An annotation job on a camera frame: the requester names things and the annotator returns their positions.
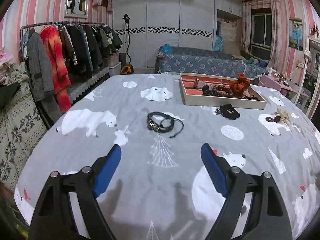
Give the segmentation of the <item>beige tray with red lining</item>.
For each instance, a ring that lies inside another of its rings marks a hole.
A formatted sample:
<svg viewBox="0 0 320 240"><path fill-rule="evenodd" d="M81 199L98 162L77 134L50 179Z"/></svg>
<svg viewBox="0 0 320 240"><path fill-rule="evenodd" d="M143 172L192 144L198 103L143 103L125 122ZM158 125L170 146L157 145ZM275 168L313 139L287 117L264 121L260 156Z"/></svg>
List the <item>beige tray with red lining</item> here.
<svg viewBox="0 0 320 240"><path fill-rule="evenodd" d="M219 107L231 104L235 108L264 109L267 101L251 87L247 89L247 94L253 99L229 98L225 96L204 95L202 87L205 85L212 89L214 86L229 88L229 84L234 81L231 77L221 77L204 74L180 74L180 90L182 101L188 106L210 106Z"/></svg>

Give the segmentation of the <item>orange fabric scrunchie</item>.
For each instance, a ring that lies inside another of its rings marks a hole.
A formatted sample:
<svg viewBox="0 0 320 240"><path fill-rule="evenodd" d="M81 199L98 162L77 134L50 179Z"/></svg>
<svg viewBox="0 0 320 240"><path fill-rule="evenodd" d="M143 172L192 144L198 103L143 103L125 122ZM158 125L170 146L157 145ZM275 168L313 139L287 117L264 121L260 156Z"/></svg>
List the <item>orange fabric scrunchie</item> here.
<svg viewBox="0 0 320 240"><path fill-rule="evenodd" d="M237 80L234 80L229 84L229 88L233 92L234 96L242 98L244 91L250 86L251 82L242 73L239 73L238 77L239 78Z"/></svg>

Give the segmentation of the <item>brown oval hair clip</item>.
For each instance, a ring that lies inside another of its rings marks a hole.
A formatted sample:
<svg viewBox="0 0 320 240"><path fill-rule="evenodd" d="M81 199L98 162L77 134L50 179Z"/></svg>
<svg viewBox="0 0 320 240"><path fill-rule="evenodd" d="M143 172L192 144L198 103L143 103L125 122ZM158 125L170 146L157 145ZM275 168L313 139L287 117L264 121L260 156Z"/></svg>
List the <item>brown oval hair clip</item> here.
<svg viewBox="0 0 320 240"><path fill-rule="evenodd" d="M270 117L270 116L267 116L267 117L265 118L265 120L266 120L267 122L279 123L280 120L281 120L281 117L280 117L279 115L276 115L274 118L273 118L273 117Z"/></svg>

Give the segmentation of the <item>cream satin scrunchie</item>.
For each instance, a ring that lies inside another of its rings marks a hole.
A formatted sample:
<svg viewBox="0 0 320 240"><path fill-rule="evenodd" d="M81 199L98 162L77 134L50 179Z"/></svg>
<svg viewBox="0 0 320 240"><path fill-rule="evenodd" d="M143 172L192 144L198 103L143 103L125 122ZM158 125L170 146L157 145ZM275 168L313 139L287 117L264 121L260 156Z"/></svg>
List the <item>cream satin scrunchie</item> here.
<svg viewBox="0 0 320 240"><path fill-rule="evenodd" d="M279 124L285 124L287 126L291 125L291 121L290 121L290 115L288 113L287 110L283 110L283 109L277 109L277 111L274 113L275 114L275 120L277 123Z"/></svg>

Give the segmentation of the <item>black lace scrunchie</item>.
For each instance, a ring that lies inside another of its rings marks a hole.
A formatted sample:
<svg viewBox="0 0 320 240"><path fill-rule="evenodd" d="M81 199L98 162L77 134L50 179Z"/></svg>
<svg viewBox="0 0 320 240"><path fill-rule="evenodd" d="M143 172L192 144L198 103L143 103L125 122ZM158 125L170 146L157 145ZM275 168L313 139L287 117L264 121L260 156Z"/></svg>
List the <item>black lace scrunchie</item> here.
<svg viewBox="0 0 320 240"><path fill-rule="evenodd" d="M240 113L231 104L221 105L216 109L216 114L223 116L229 120L240 118Z"/></svg>

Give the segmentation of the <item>grey polar bear bedsheet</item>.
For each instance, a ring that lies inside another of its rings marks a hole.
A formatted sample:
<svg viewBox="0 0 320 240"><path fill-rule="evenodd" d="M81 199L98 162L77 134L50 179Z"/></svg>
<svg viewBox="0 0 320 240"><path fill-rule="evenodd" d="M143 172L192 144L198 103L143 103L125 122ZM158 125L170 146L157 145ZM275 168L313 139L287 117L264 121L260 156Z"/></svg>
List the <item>grey polar bear bedsheet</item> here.
<svg viewBox="0 0 320 240"><path fill-rule="evenodd" d="M229 120L182 102L177 75L114 76L77 102L34 148L15 187L27 222L52 171L78 172L121 147L120 164L98 203L117 239L204 239L224 202L200 156L210 144L246 173L269 171L293 237L319 210L319 131L278 91L254 86L267 104ZM291 125L267 122L287 110Z"/></svg>

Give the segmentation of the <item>pink side cabinet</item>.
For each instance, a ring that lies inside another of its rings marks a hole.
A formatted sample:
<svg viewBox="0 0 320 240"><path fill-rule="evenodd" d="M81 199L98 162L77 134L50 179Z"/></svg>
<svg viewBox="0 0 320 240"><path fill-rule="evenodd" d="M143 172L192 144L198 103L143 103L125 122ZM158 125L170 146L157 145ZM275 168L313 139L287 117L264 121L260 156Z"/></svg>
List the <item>pink side cabinet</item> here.
<svg viewBox="0 0 320 240"><path fill-rule="evenodd" d="M283 96L293 101L298 95L298 88L288 87L276 80L275 77L262 75L259 79L259 86L279 91Z"/></svg>

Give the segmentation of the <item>white storage box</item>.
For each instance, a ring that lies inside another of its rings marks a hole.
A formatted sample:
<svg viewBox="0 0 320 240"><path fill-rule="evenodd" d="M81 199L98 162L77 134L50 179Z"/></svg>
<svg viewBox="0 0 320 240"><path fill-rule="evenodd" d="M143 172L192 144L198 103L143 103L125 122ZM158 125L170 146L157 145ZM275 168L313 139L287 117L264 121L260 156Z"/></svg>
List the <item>white storage box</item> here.
<svg viewBox="0 0 320 240"><path fill-rule="evenodd" d="M109 75L110 77L120 75L121 74L121 63L118 62L114 66L109 67Z"/></svg>

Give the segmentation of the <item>garment steamer on stand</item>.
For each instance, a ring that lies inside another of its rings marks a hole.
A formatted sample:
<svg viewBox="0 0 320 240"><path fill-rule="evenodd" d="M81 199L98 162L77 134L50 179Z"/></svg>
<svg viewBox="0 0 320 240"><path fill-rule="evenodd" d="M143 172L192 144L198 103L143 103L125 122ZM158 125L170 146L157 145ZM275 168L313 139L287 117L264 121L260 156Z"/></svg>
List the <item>garment steamer on stand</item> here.
<svg viewBox="0 0 320 240"><path fill-rule="evenodd" d="M128 14L124 14L123 20L125 21L125 23L127 24L127 28L126 28L126 32L127 32L127 38L128 38L128 43L127 43L127 48L126 48L126 52L125 55L129 58L129 62L125 63L122 68L121 68L121 74L122 75L130 75L134 73L134 67L131 64L131 56L129 55L129 47L131 44L131 36L130 36L130 17L128 16Z"/></svg>

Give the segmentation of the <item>bed with blue cover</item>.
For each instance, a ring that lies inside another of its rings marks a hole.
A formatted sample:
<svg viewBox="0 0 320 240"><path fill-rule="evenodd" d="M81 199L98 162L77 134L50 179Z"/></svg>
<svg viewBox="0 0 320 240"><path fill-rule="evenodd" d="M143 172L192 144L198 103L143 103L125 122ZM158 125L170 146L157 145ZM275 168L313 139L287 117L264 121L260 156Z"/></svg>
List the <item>bed with blue cover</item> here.
<svg viewBox="0 0 320 240"><path fill-rule="evenodd" d="M250 80L267 74L266 67L237 59L231 54L188 47L161 46L155 73L191 73L237 78L242 73Z"/></svg>

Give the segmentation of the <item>grey quilted coat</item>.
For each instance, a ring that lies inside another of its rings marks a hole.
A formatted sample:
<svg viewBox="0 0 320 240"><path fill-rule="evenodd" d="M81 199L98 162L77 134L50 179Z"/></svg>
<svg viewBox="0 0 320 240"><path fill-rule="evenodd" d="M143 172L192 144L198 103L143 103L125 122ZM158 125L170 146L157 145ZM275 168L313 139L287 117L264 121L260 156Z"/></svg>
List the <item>grey quilted coat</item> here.
<svg viewBox="0 0 320 240"><path fill-rule="evenodd" d="M38 102L54 92L51 62L39 33L34 29L29 31L26 48L31 91Z"/></svg>

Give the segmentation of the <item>metal clothes rack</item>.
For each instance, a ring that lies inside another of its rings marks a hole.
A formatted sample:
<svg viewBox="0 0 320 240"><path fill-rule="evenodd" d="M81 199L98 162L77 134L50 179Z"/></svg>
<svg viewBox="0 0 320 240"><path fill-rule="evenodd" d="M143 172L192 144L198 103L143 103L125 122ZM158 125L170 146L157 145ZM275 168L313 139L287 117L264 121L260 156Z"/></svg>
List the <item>metal clothes rack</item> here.
<svg viewBox="0 0 320 240"><path fill-rule="evenodd" d="M20 50L21 50L21 60L22 62L25 62L25 56L24 56L24 44L23 44L23 33L25 29L31 29L35 27L43 27L43 26L49 26L49 25L90 25L90 26L96 26L96 25L107 25L106 23L100 23L100 22L76 22L76 21L54 21L54 22L42 22L42 23L33 23L28 24L20 27Z"/></svg>

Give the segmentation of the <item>white sliding wardrobe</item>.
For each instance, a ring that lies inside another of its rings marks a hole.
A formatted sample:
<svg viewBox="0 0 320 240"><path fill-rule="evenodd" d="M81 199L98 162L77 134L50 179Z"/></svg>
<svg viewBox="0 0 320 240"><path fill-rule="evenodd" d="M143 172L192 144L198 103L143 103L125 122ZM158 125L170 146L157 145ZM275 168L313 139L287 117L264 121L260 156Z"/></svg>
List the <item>white sliding wardrobe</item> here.
<svg viewBox="0 0 320 240"><path fill-rule="evenodd" d="M124 14L130 17L129 55L135 69L153 68L160 46L212 50L218 12L242 17L242 3L231 0L113 0L113 29L128 43Z"/></svg>

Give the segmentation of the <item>couple photo poster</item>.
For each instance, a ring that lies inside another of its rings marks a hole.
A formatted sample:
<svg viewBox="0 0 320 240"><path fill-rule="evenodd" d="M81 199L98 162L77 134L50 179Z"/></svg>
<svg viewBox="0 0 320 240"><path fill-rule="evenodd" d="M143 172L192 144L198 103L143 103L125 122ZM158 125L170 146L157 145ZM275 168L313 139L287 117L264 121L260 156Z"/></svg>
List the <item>couple photo poster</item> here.
<svg viewBox="0 0 320 240"><path fill-rule="evenodd" d="M289 18L289 47L303 50L303 21L300 18Z"/></svg>

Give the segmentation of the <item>framed wedding photo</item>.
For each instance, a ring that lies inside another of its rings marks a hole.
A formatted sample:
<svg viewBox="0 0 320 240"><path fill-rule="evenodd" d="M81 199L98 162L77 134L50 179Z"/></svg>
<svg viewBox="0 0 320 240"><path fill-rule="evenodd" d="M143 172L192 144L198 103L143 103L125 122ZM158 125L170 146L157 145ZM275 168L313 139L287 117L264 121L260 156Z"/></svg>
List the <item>framed wedding photo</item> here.
<svg viewBox="0 0 320 240"><path fill-rule="evenodd" d="M65 18L87 18L87 0L67 0Z"/></svg>

